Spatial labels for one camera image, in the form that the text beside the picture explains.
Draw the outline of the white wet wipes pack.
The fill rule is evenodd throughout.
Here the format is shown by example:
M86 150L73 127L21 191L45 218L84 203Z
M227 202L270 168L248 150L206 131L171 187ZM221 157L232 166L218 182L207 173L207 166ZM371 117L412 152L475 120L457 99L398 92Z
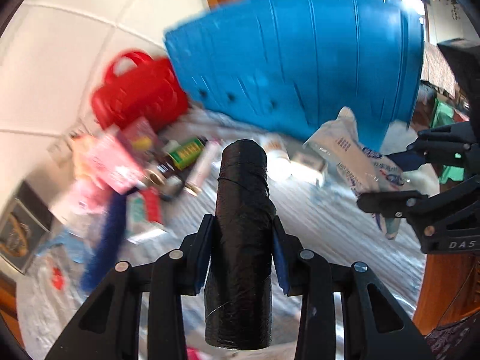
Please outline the white wet wipes pack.
M402 192L410 186L394 161L359 142L356 117L346 106L336 119L323 123L304 145L335 165L357 197L366 193Z

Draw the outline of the black bag bundle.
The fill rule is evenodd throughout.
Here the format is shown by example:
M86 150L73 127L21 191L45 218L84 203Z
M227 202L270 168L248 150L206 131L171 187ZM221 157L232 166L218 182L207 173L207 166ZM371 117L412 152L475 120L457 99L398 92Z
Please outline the black bag bundle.
M204 291L205 340L230 350L261 350L272 327L272 221L267 157L253 140L224 148Z

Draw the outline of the green label brown bottle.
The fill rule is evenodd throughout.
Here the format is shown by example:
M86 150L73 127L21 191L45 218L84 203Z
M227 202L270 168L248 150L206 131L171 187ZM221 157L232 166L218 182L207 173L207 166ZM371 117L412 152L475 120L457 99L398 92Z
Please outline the green label brown bottle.
M162 186L167 179L179 176L185 169L193 165L205 149L208 139L195 136L179 144L170 151L157 151L144 169L147 185Z

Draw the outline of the white toothpaste tube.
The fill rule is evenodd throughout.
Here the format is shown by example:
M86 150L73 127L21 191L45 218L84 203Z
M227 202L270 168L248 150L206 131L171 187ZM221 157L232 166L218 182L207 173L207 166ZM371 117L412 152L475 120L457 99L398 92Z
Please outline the white toothpaste tube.
M195 162L189 176L185 181L185 191L193 196L198 196L202 192L203 182L210 175L212 164L215 162L219 152L221 151L221 143L217 140L208 141L202 154Z

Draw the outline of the white medicine jar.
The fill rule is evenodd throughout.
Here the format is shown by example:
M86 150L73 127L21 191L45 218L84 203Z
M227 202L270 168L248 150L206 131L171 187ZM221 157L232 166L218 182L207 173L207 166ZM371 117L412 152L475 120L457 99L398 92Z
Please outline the white medicine jar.
M267 164L273 165L280 162L289 162L290 156L287 153L287 148L281 136L275 133L263 135L260 140L260 145L267 156Z

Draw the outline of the blue fuzzy stick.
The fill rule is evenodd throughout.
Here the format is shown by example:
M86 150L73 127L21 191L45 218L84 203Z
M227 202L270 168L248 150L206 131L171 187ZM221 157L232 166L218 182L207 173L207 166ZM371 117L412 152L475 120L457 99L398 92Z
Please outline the blue fuzzy stick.
M127 195L112 194L101 237L80 279L80 288L91 293L117 261L126 230Z

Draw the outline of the black box with emblem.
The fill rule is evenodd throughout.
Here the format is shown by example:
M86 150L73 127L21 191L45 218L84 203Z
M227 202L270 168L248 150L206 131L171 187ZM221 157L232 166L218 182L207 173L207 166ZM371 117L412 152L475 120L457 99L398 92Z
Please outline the black box with emblem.
M53 221L48 206L23 181L1 213L1 257L24 274L50 234Z

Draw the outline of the pink tissue box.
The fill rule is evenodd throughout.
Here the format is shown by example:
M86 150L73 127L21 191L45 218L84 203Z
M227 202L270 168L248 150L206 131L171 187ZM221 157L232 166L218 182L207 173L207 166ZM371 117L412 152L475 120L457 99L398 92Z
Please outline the pink tissue box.
M85 160L93 176L118 194L136 187L144 176L132 145L115 125L97 137Z

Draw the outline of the pink patterned tissue pack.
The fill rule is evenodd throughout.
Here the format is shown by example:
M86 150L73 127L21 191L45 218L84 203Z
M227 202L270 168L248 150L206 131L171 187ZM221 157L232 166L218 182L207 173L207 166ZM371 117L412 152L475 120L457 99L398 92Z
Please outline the pink patterned tissue pack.
M144 116L135 119L122 133L131 144L135 155L148 158L155 152L159 137Z

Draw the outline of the blue plastic storage crate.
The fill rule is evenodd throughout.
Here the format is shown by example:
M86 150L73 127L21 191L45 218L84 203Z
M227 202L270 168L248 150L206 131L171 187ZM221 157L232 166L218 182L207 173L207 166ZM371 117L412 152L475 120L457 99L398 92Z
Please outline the blue plastic storage crate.
M181 87L208 110L304 141L348 107L377 150L391 122L412 118L424 29L385 0L240 0L164 42Z

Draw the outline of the red toy suitcase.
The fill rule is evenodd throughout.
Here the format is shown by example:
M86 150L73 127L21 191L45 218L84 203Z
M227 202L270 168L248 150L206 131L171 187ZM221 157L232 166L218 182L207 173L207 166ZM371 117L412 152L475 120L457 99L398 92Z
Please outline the red toy suitcase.
M125 129L144 117L156 132L175 122L189 107L170 60L128 50L108 65L90 105L100 127Z

